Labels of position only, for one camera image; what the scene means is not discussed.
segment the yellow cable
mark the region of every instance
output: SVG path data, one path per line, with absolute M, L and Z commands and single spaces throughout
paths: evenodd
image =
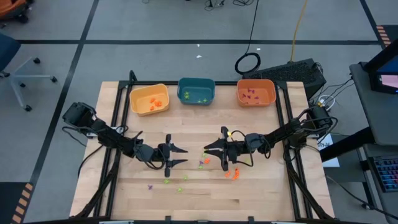
M 307 2 L 308 2 L 308 0 L 305 0 L 304 6 L 303 6 L 303 8 L 301 9 L 300 17 L 299 17 L 299 19 L 298 19 L 298 21 L 297 21 L 296 29 L 294 30 L 293 44 L 292 44 L 292 55 L 290 56 L 290 61 L 291 61 L 291 62 L 293 62 L 293 59 L 294 59 L 294 43 L 296 42 L 297 30 L 299 29 L 299 25 L 300 25 L 301 19 L 303 18 L 304 11 L 305 11 L 305 7 L 307 6 Z

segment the yellow bowl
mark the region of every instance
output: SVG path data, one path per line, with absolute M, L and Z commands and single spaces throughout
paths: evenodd
M 162 106 L 156 106 L 151 99 L 161 101 Z M 134 113 L 145 116 L 165 111 L 169 108 L 169 93 L 164 84 L 156 84 L 144 88 L 138 88 L 130 92 L 130 106 Z

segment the plastic bowl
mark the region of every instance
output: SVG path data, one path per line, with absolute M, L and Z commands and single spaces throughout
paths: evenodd
M 210 105 L 216 95 L 216 83 L 209 78 L 182 78 L 177 96 L 185 105 Z
M 240 106 L 267 106 L 276 100 L 275 85 L 271 80 L 240 80 L 236 92 Z
M 131 110 L 139 116 L 165 111 L 169 108 L 169 93 L 164 84 L 138 88 L 130 92 Z

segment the office chair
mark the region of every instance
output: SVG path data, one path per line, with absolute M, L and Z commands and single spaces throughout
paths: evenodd
M 28 59 L 25 63 L 19 66 L 17 70 L 13 73 L 7 73 L 4 71 L 6 66 L 10 63 L 10 61 L 14 58 L 17 54 L 21 44 L 14 40 L 11 37 L 6 35 L 0 34 L 0 78 L 7 78 L 12 89 L 14 90 L 15 95 L 17 96 L 18 103 L 20 106 L 26 110 L 30 111 L 32 107 L 27 105 L 22 97 L 21 90 L 19 88 L 24 88 L 25 84 L 21 82 L 23 78 L 49 78 L 53 83 L 57 81 L 54 76 L 50 75 L 16 75 L 18 70 L 20 70 L 26 63 L 30 62 L 32 58 Z M 33 59 L 35 64 L 40 63 L 40 59 L 35 58 Z

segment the wooden table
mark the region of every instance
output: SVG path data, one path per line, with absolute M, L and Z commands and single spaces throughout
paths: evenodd
M 114 108 L 118 82 L 103 82 L 96 111 L 99 118 L 109 125 Z M 138 117 L 129 111 L 126 136 L 133 137 L 139 131 L 144 143 L 157 147 L 165 141 L 167 133 L 177 147 L 187 154 L 173 154 L 173 159 L 189 159 L 171 171 L 170 183 L 164 184 L 164 171 L 152 170 L 137 159 L 122 156 L 113 204 L 113 220 L 227 220 L 245 221 L 253 216 L 256 221 L 294 220 L 292 200 L 286 166 L 282 159 L 282 144 L 272 150 L 271 158 L 256 152 L 254 167 L 230 164 L 233 175 L 238 167 L 238 180 L 226 178 L 220 160 L 211 159 L 202 170 L 198 169 L 203 146 L 221 136 L 220 127 L 243 133 L 269 133 L 279 128 L 275 103 L 261 108 L 242 108 L 236 102 L 235 86 L 217 86 L 214 102 L 210 106 L 183 105 L 177 98 L 177 86 L 168 86 L 170 108 L 168 111 Z M 294 116 L 308 107 L 302 83 L 288 83 L 288 91 Z M 283 93 L 280 91 L 284 121 L 287 121 Z M 234 139 L 242 140 L 238 134 Z M 315 140 L 308 144 L 317 147 Z M 85 156 L 99 146 L 96 139 L 88 140 Z M 98 188 L 105 150 L 96 153 L 83 166 L 77 183 L 70 215 L 76 215 L 90 200 Z M 319 153 L 310 148 L 301 150 L 303 168 L 309 191 L 331 216 L 334 216 L 325 173 Z M 241 156 L 245 161 L 249 156 Z M 297 188 L 301 216 L 305 217 L 302 194 Z M 103 197 L 101 214 L 104 214 L 108 191 Z

